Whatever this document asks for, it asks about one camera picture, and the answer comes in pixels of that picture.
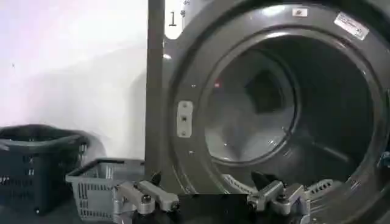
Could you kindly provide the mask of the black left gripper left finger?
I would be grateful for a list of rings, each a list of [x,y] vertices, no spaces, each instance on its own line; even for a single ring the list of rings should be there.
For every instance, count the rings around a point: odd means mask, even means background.
[[[152,214],[156,207],[163,212],[175,212],[180,207],[177,194],[166,192],[159,184],[161,172],[154,173],[150,180],[125,181],[115,186],[115,194],[128,201],[140,215]]]

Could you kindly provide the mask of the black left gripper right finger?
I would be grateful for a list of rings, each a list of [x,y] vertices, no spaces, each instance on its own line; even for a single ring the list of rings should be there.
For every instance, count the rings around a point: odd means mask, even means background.
[[[256,212],[271,210],[278,215],[307,215],[307,191],[299,183],[285,184],[275,175],[252,171],[256,192],[247,204]]]

